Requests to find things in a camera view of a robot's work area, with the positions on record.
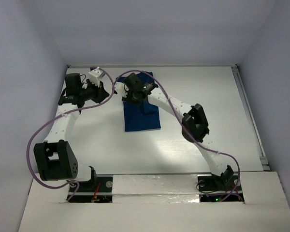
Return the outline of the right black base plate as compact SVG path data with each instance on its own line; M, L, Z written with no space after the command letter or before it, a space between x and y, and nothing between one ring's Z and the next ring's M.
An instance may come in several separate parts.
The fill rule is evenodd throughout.
M201 203L218 203L221 202L229 193L230 195L223 202L244 202L242 186L238 182L238 175L231 178L231 182L225 187L219 187L214 182L211 175L199 175L196 189L199 191L199 199Z

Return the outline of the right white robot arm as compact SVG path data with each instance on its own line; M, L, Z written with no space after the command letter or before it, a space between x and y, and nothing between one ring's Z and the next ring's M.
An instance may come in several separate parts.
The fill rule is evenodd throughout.
M197 147L209 167L210 175L198 179L199 187L209 192L230 190L234 170L223 159L226 153L213 146L203 107L198 103L189 105L171 97L151 74L142 74L148 76L149 80L141 80L135 71L117 78L115 89L123 102L137 107L148 103L174 116L181 126L182 136Z

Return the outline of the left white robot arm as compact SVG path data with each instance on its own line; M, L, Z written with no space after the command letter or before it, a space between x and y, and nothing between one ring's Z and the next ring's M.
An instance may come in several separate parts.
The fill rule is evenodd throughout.
M65 88L58 101L57 119L44 141L35 144L33 149L43 181L80 181L87 191L96 188L97 178L94 176L93 167L77 161L69 139L85 102L101 103L110 96L101 81L104 75L103 71L95 68L88 73L85 83L82 82L79 73L65 76Z

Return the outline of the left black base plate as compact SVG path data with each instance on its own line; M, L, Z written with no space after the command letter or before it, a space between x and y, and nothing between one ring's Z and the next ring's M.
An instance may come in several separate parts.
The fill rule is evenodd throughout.
M70 203L111 203L112 202L112 175L97 176L97 183L86 181L79 183L79 189L73 195L77 185L69 186L67 200Z

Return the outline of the silver foil strip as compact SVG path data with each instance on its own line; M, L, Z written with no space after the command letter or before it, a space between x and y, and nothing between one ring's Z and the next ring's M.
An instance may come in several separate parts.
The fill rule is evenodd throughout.
M114 175L113 203L199 203L197 176L187 174Z

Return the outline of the blue t shirt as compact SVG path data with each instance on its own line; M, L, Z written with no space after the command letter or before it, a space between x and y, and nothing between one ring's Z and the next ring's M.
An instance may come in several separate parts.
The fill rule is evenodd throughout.
M118 79L126 84L129 91L143 92L147 97L152 90L158 88L151 72L131 73ZM124 110L125 132L157 130L161 128L160 115L157 106L149 103L148 99L141 106L125 102L122 97Z

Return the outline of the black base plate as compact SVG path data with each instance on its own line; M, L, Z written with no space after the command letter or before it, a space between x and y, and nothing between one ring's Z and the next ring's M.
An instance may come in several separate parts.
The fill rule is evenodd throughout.
M231 182L225 187L219 187L214 182L211 175L199 175L196 189L199 191L199 199L201 203L218 203L221 202L229 193L230 195L223 202L244 202L242 186L238 182L238 175L231 178Z
M70 203L111 203L112 202L112 175L97 176L97 183L86 181L79 183L79 189L73 195L77 185L69 186L67 200Z

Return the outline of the aluminium side rail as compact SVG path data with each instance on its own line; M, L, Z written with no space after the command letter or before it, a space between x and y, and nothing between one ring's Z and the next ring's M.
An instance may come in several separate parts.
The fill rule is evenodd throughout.
M251 111L251 107L250 107L250 104L249 104L249 101L247 98L247 94L246 94L246 91L244 88L244 84L243 84L238 66L237 65L231 66L231 70L232 70L234 80L236 82L236 86L237 86L237 89L238 89L238 92L239 92L239 95L241 98L242 105L244 107L246 117L248 119L248 123L253 131L253 136L254 136L254 140L257 144L258 155L259 155L259 158L260 158L260 161L262 164L262 168L264 171L270 172L271 167L270 167L270 164L269 164L268 159L266 157L265 151L263 149L263 144L261 142L261 138L260 138L260 135L259 135L259 132L257 129L257 125L255 123L254 116L253 116L253 113Z

